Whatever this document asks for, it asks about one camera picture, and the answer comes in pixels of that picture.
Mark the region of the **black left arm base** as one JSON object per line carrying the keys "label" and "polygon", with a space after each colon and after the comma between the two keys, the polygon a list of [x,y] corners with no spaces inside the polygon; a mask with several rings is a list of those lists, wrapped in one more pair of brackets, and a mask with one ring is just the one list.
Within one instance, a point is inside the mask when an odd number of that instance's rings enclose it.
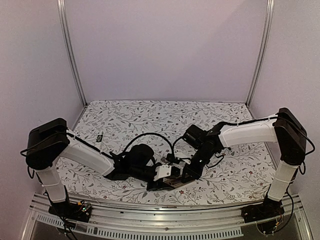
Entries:
{"label": "black left arm base", "polygon": [[88,223],[91,218],[92,205],[84,200],[72,203],[66,199],[64,202],[50,202],[48,212],[62,219]]}

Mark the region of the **white slim remote control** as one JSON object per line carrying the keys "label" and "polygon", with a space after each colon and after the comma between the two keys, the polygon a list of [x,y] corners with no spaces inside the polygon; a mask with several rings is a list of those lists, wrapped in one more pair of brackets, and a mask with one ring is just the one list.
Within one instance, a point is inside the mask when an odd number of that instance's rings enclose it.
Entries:
{"label": "white slim remote control", "polygon": [[97,138],[96,138],[96,142],[97,142],[97,143],[102,143],[102,141],[103,141],[103,135],[102,135],[102,134],[99,134],[99,135],[97,136]]}

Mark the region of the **aluminium corner post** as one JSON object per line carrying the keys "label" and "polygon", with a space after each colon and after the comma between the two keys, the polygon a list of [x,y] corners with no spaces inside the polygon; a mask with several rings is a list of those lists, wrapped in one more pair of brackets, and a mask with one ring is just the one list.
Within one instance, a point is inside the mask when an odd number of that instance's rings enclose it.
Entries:
{"label": "aluminium corner post", "polygon": [[246,102],[245,102],[245,104],[248,108],[250,108],[253,103],[253,98],[254,98],[254,95],[256,92],[259,77],[260,77],[261,70],[263,67],[264,57],[265,57],[265,54],[267,51],[268,40],[269,40],[270,31],[271,31],[271,27],[272,27],[274,7],[275,7],[274,0],[267,0],[266,1],[266,11],[265,11],[265,18],[264,18],[263,31],[262,31],[259,52],[258,52],[256,64],[254,67],[253,76],[252,76],[251,84],[249,87],[249,92],[248,92],[248,95],[246,97]]}
{"label": "aluminium corner post", "polygon": [[57,0],[57,9],[59,14],[59,20],[62,30],[62,36],[65,44],[65,49],[70,65],[70,70],[73,76],[75,88],[80,99],[82,106],[85,108],[88,105],[88,101],[85,96],[85,91],[81,82],[75,53],[72,46],[72,40],[70,35],[70,30],[68,26],[68,19],[67,19],[67,11],[66,11],[66,3],[64,0]]}

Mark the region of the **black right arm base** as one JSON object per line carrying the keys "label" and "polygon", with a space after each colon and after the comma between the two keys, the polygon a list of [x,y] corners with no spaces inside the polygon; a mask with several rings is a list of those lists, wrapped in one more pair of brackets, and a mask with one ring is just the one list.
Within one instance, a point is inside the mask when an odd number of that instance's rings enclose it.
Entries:
{"label": "black right arm base", "polygon": [[250,204],[241,208],[245,223],[258,222],[257,229],[264,235],[274,234],[284,220],[282,201],[265,198],[262,203]]}

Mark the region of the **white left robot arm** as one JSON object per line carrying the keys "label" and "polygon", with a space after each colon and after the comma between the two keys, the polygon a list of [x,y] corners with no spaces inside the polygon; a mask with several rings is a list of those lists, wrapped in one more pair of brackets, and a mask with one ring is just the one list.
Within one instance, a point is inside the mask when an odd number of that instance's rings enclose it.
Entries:
{"label": "white left robot arm", "polygon": [[29,168],[37,174],[55,209],[63,216],[74,213],[68,192],[62,184],[55,162],[67,158],[88,167],[111,181],[135,178],[147,183],[147,190],[171,190],[165,179],[176,179],[181,170],[156,162],[146,144],[133,146],[119,154],[105,153],[76,136],[63,118],[56,118],[30,131],[27,148],[20,151]]}

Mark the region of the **floral patterned table mat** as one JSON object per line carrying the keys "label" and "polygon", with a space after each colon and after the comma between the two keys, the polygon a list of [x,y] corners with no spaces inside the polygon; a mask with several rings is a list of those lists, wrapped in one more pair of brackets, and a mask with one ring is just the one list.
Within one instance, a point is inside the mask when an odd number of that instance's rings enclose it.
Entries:
{"label": "floral patterned table mat", "polygon": [[[105,153],[116,154],[125,147],[146,144],[156,161],[163,163],[175,143],[175,153],[191,157],[195,150],[180,137],[190,125],[208,130],[219,122],[244,122],[252,115],[242,103],[194,101],[93,101],[86,108],[74,131],[78,137]],[[96,142],[103,135],[102,143]],[[222,205],[231,203],[195,203],[187,198],[191,182],[178,189],[147,191],[146,183],[128,178],[112,181],[73,160],[61,158],[57,171],[70,195],[152,205]]]}

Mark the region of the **left aluminium corner post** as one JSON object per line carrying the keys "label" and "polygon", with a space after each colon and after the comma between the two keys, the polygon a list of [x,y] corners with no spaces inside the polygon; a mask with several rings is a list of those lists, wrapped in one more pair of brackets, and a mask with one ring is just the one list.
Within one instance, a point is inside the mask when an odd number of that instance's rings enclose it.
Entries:
{"label": "left aluminium corner post", "polygon": [[75,88],[80,99],[82,106],[85,108],[88,105],[88,101],[85,96],[85,91],[81,82],[75,53],[72,46],[72,40],[70,35],[70,30],[68,26],[68,19],[67,19],[67,11],[66,11],[66,3],[64,0],[57,0],[57,9],[59,14],[59,20],[62,30],[62,36],[65,44],[65,49],[70,65],[70,70],[73,76]]}

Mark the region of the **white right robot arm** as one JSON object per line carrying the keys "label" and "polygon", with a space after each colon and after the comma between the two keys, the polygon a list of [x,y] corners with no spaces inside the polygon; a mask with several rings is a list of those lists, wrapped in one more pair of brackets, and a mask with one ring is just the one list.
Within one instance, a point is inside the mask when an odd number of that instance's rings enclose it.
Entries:
{"label": "white right robot arm", "polygon": [[262,218],[278,203],[306,157],[307,133],[295,116],[277,113],[246,122],[219,122],[204,130],[192,125],[184,140],[195,149],[183,169],[183,180],[194,180],[187,198],[196,204],[236,203],[267,198]]}

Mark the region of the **right aluminium corner post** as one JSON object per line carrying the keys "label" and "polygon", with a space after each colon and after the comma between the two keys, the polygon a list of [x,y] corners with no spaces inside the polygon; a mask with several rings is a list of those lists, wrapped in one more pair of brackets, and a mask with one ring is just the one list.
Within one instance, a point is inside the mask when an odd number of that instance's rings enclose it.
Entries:
{"label": "right aluminium corner post", "polygon": [[245,104],[248,108],[250,108],[253,103],[253,98],[254,98],[254,95],[256,92],[259,77],[260,77],[261,70],[263,67],[264,57],[265,57],[265,54],[267,51],[268,40],[269,40],[270,31],[271,31],[271,27],[272,27],[274,7],[275,7],[274,0],[267,0],[266,1],[266,11],[265,11],[265,18],[264,18],[263,31],[262,31],[259,52],[258,52],[256,64],[254,67],[253,76],[252,76],[251,84],[249,87],[249,92],[248,92],[248,95],[246,97],[246,102],[245,102]]}

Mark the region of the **aluminium front rail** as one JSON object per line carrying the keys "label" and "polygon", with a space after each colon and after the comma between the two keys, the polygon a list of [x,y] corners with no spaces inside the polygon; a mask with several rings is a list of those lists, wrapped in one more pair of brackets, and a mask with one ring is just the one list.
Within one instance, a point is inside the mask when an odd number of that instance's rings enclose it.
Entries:
{"label": "aluminium front rail", "polygon": [[298,195],[282,201],[284,216],[276,233],[260,232],[261,221],[245,222],[244,203],[150,205],[70,195],[92,204],[89,222],[74,222],[79,240],[313,240]]}

